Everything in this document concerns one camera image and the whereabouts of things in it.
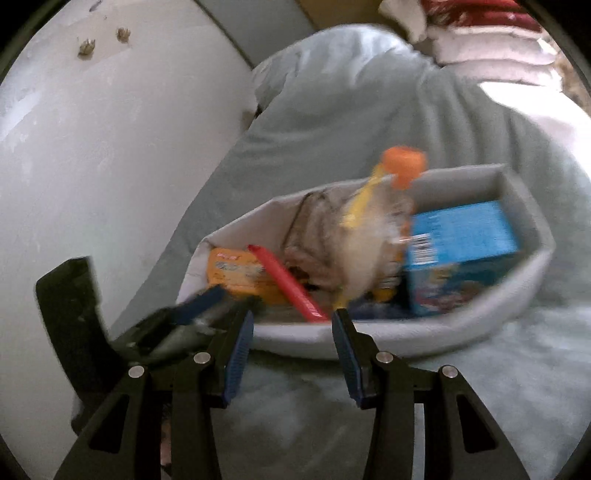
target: orange snack package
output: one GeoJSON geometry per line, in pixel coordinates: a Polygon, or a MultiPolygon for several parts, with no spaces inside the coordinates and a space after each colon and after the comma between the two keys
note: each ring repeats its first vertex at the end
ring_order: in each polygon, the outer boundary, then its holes
{"type": "Polygon", "coordinates": [[[214,248],[207,261],[207,281],[209,286],[222,285],[232,295],[257,295],[267,305],[288,303],[256,256],[243,250],[214,248]]]}

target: blue box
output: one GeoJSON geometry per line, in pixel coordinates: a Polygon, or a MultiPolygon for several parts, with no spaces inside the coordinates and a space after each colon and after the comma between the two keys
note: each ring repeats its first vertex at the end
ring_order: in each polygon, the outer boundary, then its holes
{"type": "Polygon", "coordinates": [[[417,316],[469,302],[512,268],[519,250],[497,201],[419,213],[412,235],[406,270],[417,316]]]}

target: bed sheet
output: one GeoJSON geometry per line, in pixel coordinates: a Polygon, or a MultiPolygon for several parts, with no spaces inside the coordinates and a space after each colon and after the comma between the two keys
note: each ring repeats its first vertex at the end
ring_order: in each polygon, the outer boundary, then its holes
{"type": "MultiPolygon", "coordinates": [[[[274,196],[365,177],[392,145],[421,148],[431,168],[507,163],[557,243],[542,288],[526,314],[491,338],[413,364],[455,364],[532,479],[550,478],[591,419],[586,173],[530,121],[383,29],[323,31],[265,68],[265,111],[197,195],[111,334],[174,303],[195,247],[211,231],[274,196]]],[[[362,476],[372,413],[355,409],[335,363],[254,352],[242,394],[213,420],[227,479],[362,476]]]]}

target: plastic bottle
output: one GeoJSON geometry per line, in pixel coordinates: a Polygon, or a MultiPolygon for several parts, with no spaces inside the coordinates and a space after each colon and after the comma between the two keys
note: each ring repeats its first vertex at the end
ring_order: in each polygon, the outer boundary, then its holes
{"type": "MultiPolygon", "coordinates": [[[[373,290],[374,299],[379,302],[389,301],[396,293],[401,281],[401,269],[404,253],[411,234],[411,216],[414,213],[414,202],[406,192],[413,180],[420,177],[427,166],[425,154],[410,147],[392,147],[382,154],[382,166],[393,174],[392,188],[400,192],[401,207],[405,220],[398,230],[398,238],[385,241],[382,253],[381,279],[373,290]]],[[[395,221],[392,216],[387,221],[395,221]]]]}
{"type": "Polygon", "coordinates": [[[400,283],[404,239],[410,235],[413,201],[404,192],[426,167],[423,152],[408,147],[386,150],[381,162],[345,206],[336,251],[343,288],[335,306],[344,307],[372,290],[388,301],[400,283]],[[391,175],[391,182],[384,182],[391,175]]]}

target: pillow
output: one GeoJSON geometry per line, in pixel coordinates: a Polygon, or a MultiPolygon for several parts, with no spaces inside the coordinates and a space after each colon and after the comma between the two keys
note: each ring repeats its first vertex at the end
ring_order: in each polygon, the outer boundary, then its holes
{"type": "MultiPolygon", "coordinates": [[[[436,28],[438,30],[445,30],[440,27],[428,27],[427,36],[430,36],[430,29],[436,28]]],[[[537,40],[542,38],[544,33],[542,31],[533,31],[526,28],[514,27],[511,25],[476,25],[474,27],[453,27],[453,32],[456,35],[471,35],[479,33],[500,33],[503,35],[511,35],[518,38],[533,38],[537,40]]]]}
{"type": "Polygon", "coordinates": [[[501,33],[456,34],[437,27],[428,29],[437,63],[468,60],[515,60],[530,65],[549,65],[557,52],[542,39],[519,38],[501,33]]]}
{"type": "Polygon", "coordinates": [[[471,60],[443,67],[460,77],[540,85],[562,90],[562,78],[549,65],[528,65],[514,60],[471,60]]]}
{"type": "Polygon", "coordinates": [[[378,7],[378,13],[402,25],[410,43],[425,39],[427,17],[418,0],[384,0],[378,7]]]}

